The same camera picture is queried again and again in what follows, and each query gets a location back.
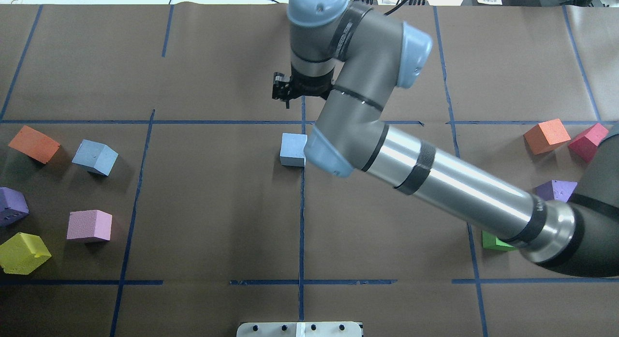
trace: foam block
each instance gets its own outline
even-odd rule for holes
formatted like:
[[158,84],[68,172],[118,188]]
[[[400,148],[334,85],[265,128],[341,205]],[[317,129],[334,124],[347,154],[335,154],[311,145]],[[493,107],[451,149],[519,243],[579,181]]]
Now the foam block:
[[600,145],[606,135],[608,135],[608,129],[604,128],[600,123],[595,123],[595,125],[575,137],[568,145],[568,148],[584,159],[586,163],[589,163],[597,152],[597,146]]
[[573,181],[551,180],[535,187],[535,193],[543,200],[558,200],[567,202],[578,185]]
[[47,164],[60,148],[60,144],[42,132],[37,132],[29,126],[23,126],[11,140],[9,147],[40,161],[40,163]]
[[570,141],[571,137],[565,130],[561,119],[553,119],[535,125],[524,134],[524,139],[526,139],[533,154],[540,154],[558,148]]
[[515,247],[502,242],[497,236],[492,235],[486,231],[482,231],[482,247],[484,249],[493,249],[497,251],[513,251]]
[[292,167],[305,167],[305,143],[308,141],[308,136],[305,134],[290,134],[285,132],[281,134],[281,150],[279,151],[279,160],[282,165]]
[[117,157],[118,154],[107,145],[82,140],[72,162],[88,172],[109,176]]
[[81,243],[110,240],[112,216],[100,210],[73,211],[69,214],[67,240]]
[[0,226],[22,220],[28,213],[28,205],[22,192],[0,187]]
[[10,275],[29,275],[50,257],[38,235],[19,232],[0,245],[0,266]]

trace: orange cube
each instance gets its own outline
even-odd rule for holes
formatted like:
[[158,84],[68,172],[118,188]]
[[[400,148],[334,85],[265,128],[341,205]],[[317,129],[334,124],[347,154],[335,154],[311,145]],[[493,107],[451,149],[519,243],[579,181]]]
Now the orange cube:
[[43,164],[47,164],[60,148],[60,144],[56,143],[56,141],[42,132],[37,132],[29,126],[24,126],[18,134],[13,137],[13,140],[9,143],[9,147]]
[[568,131],[565,130],[561,119],[553,119],[539,123],[524,134],[531,152],[540,154],[550,152],[571,140]]

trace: grey joint housing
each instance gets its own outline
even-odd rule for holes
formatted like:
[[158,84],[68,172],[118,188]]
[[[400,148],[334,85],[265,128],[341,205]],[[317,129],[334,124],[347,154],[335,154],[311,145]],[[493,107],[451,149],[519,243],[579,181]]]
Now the grey joint housing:
[[[288,16],[293,74],[320,77],[333,70],[334,59],[345,62],[308,138],[308,160],[340,175],[339,168],[325,163],[336,156],[338,167],[367,171],[493,233],[552,271],[619,275],[619,130],[600,145],[568,203],[542,201],[380,121],[402,81],[402,22],[359,3],[311,27],[294,24],[290,11]],[[415,77],[424,62],[414,66]],[[317,154],[313,136],[321,136],[331,149]]]

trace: green cube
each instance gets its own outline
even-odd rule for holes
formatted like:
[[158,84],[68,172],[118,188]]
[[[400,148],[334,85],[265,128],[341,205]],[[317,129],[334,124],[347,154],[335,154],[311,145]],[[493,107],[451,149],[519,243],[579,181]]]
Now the green cube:
[[482,245],[484,249],[493,249],[497,251],[513,251],[516,250],[515,247],[502,242],[495,235],[491,235],[486,231],[482,231]]

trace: pink cube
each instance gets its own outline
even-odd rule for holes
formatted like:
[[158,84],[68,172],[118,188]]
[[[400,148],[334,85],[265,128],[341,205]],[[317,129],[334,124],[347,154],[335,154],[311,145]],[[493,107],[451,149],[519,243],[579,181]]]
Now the pink cube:
[[72,211],[67,240],[91,243],[110,240],[112,216],[100,210]]
[[596,123],[575,137],[568,148],[584,159],[586,163],[589,163],[597,152],[597,146],[600,145],[606,135],[608,135],[608,129],[600,123]]

